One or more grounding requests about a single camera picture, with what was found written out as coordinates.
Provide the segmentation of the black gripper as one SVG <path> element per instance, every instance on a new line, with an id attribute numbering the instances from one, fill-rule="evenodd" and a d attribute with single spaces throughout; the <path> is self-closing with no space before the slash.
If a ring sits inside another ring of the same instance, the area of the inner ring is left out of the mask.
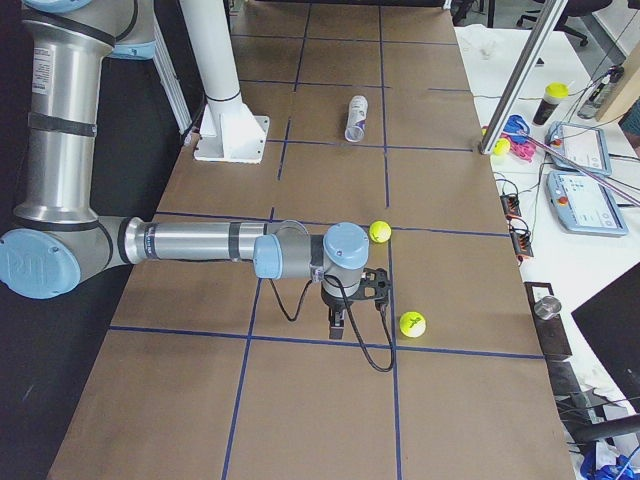
<path id="1" fill-rule="evenodd" d="M 344 287 L 347 301 L 344 300 L 340 287 L 334 280 L 325 279 L 321 282 L 321 298 L 329 308 L 329 339 L 342 340 L 345 329 L 345 314 L 347 306 L 353 301 L 351 297 L 357 293 L 359 285 L 354 283 Z"/>

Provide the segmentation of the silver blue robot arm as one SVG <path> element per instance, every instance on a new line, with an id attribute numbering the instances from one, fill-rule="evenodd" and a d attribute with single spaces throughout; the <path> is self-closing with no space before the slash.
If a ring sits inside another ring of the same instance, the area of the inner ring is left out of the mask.
<path id="1" fill-rule="evenodd" d="M 34 41 L 27 191 L 1 238 L 1 279 L 49 299 L 97 274 L 147 260 L 249 262 L 257 277 L 319 283 L 329 335 L 340 339 L 363 298 L 366 232 L 342 222 L 313 235 L 299 222 L 155 223 L 100 216 L 90 206 L 101 66 L 155 53 L 150 1 L 26 1 Z"/>

